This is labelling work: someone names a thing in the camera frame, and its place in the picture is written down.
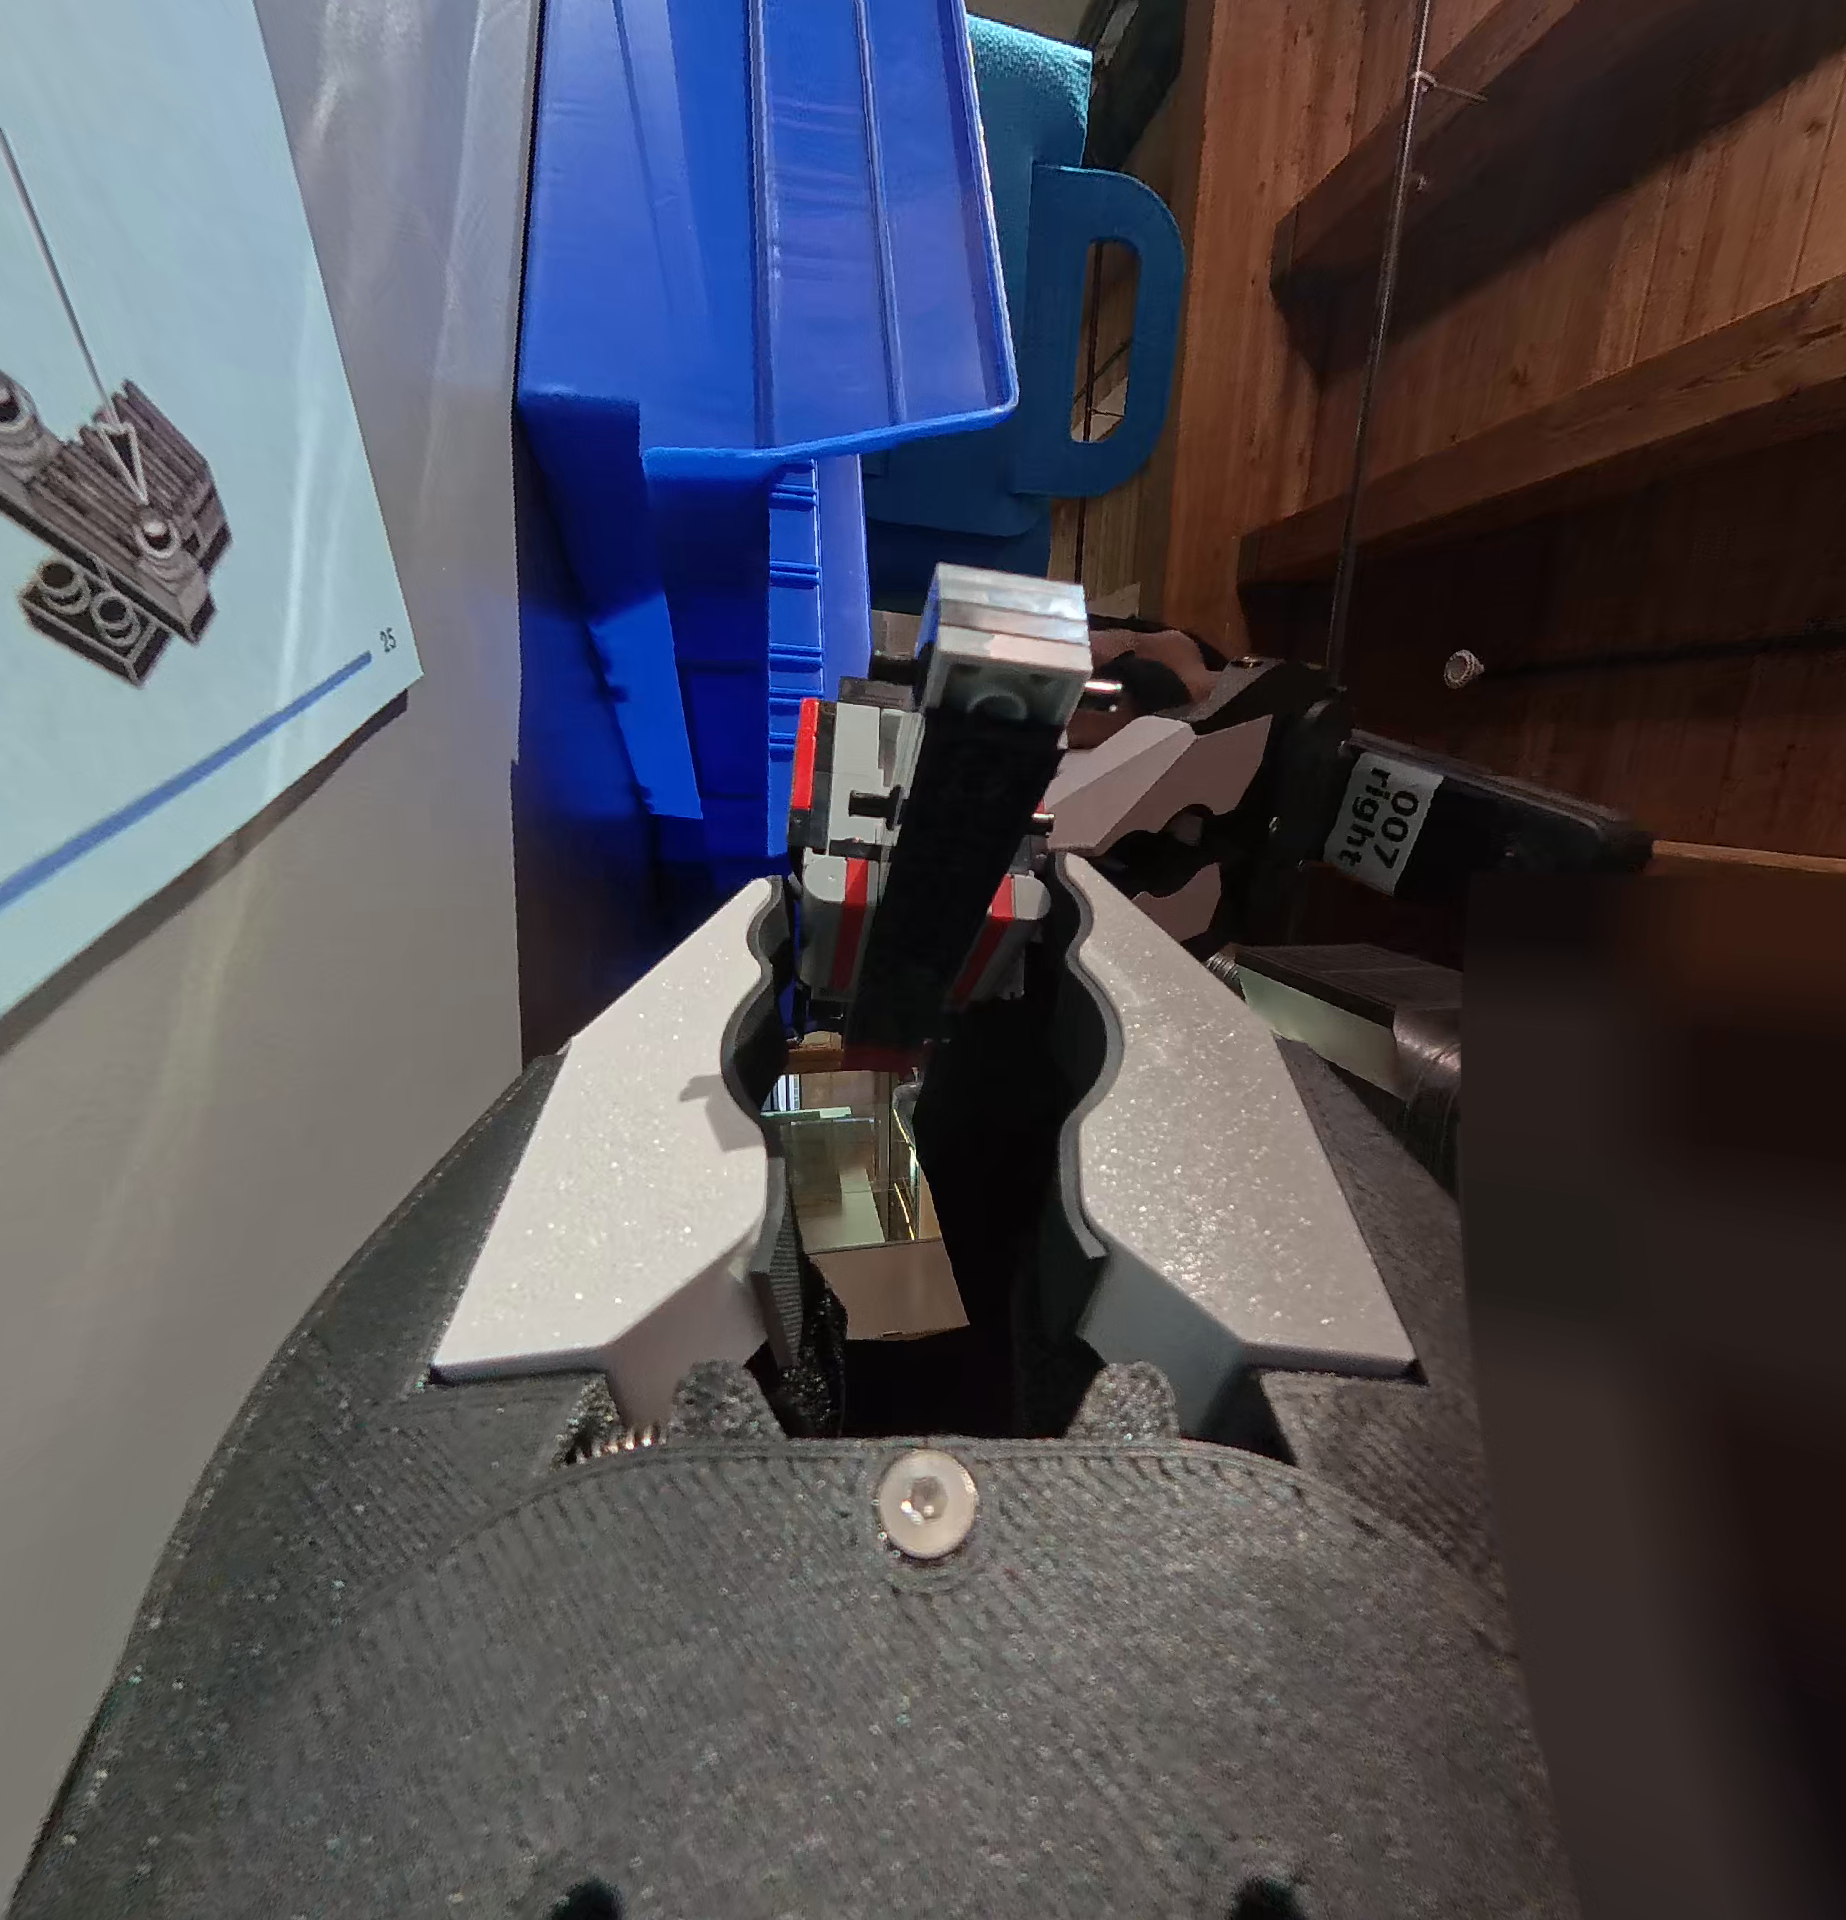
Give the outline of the light blue foam case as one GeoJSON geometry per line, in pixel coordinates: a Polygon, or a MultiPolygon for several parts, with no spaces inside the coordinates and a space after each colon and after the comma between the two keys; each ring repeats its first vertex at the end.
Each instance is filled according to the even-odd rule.
{"type": "Polygon", "coordinates": [[[865,461],[873,566],[940,559],[1044,572],[1054,501],[1114,494],[1150,461],[1177,363],[1184,249],[1143,180],[1086,167],[1087,50],[970,21],[1019,401],[1000,425],[865,461]],[[1128,411],[1104,439],[1073,430],[1092,254],[1134,261],[1128,411]]]}

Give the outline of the black threaded rod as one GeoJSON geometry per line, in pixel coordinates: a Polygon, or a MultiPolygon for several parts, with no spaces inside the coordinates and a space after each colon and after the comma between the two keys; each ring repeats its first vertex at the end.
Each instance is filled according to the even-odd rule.
{"type": "Polygon", "coordinates": [[[1376,396],[1383,379],[1396,287],[1401,278],[1401,241],[1409,216],[1409,201],[1416,190],[1413,167],[1417,127],[1423,96],[1436,89],[1436,80],[1428,63],[1435,13],[1435,2],[1419,2],[1416,6],[1411,54],[1404,75],[1404,92],[1401,98],[1393,172],[1385,205],[1383,245],[1379,249],[1379,271],[1370,305],[1369,351],[1362,373],[1357,415],[1353,422],[1348,479],[1342,494],[1341,540],[1330,583],[1325,623],[1325,674],[1330,681],[1341,689],[1346,685],[1348,618],[1357,579],[1362,513],[1369,488],[1370,436],[1376,396]]]}

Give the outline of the person's right hand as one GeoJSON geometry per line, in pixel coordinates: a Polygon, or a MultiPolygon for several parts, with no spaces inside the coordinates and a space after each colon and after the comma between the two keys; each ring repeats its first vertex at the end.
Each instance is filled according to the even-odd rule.
{"type": "Polygon", "coordinates": [[[1111,708],[1086,714],[1092,725],[1121,726],[1138,715],[1194,708],[1230,667],[1203,638],[1152,619],[1093,614],[1087,625],[1093,676],[1121,691],[1111,708]]]}

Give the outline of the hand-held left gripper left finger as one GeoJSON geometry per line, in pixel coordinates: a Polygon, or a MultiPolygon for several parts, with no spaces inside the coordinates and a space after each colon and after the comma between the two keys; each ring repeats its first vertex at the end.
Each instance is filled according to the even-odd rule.
{"type": "Polygon", "coordinates": [[[782,884],[753,880],[567,1043],[433,1380],[600,1374],[648,1426],[692,1366],[765,1343],[788,962],[782,884]]]}

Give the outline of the white desk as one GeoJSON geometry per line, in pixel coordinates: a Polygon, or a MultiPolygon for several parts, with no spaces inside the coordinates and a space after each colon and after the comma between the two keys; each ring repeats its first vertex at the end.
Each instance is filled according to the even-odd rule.
{"type": "Polygon", "coordinates": [[[311,1301],[696,913],[515,414],[540,4],[258,4],[424,661],[0,1026],[0,1916],[311,1301]]]}

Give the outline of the blue plastic bin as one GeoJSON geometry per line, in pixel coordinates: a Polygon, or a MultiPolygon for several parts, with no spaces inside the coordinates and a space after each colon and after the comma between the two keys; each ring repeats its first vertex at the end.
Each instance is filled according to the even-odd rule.
{"type": "Polygon", "coordinates": [[[542,4],[515,398],[534,1061],[782,869],[863,459],[1016,401],[965,9],[542,4]]]}

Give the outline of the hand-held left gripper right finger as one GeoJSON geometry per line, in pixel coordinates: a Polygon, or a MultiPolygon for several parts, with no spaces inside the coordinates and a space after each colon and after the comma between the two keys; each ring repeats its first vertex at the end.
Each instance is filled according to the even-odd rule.
{"type": "Polygon", "coordinates": [[[1155,1368],[1192,1435],[1263,1376],[1416,1380],[1271,1026],[1083,857],[1051,879],[1055,1331],[1155,1368]]]}

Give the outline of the toy brick vehicle model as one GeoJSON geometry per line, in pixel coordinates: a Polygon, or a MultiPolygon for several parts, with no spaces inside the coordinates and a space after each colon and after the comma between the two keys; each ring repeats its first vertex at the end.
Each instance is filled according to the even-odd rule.
{"type": "Polygon", "coordinates": [[[960,564],[935,571],[912,659],[871,669],[792,733],[792,988],[842,1067],[896,1071],[1020,993],[1051,910],[1044,800],[1073,718],[1121,691],[1081,586],[960,564]]]}

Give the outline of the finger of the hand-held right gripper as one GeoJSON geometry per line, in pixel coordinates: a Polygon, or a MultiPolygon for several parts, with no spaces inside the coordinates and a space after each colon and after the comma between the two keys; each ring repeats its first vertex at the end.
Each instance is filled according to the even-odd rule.
{"type": "Polygon", "coordinates": [[[1220,936],[1214,933],[1222,904],[1222,870],[1218,864],[1200,866],[1174,893],[1138,892],[1130,898],[1130,904],[1179,948],[1191,951],[1214,951],[1220,948],[1220,936]]]}
{"type": "Polygon", "coordinates": [[[1102,856],[1199,809],[1220,819],[1236,812],[1254,778],[1254,720],[1196,733],[1175,718],[1140,715],[1102,746],[1064,755],[1043,806],[1054,817],[1048,846],[1102,856]]]}

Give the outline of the light blue instruction booklet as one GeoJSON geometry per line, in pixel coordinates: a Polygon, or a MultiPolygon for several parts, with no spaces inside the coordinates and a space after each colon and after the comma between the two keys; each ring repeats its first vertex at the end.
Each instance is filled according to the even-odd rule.
{"type": "Polygon", "coordinates": [[[0,2],[0,1023],[421,674],[256,6],[0,2]]]}

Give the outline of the wooden shelf frame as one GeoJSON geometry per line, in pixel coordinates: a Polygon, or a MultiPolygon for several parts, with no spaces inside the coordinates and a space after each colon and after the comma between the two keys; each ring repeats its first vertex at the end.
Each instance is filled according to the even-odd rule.
{"type": "MultiPolygon", "coordinates": [[[[1055,510],[1104,611],[1325,659],[1416,6],[1055,6],[1187,250],[1148,469],[1055,510]]],[[[1846,2],[1436,4],[1428,63],[1357,720],[1846,875],[1846,2]]]]}

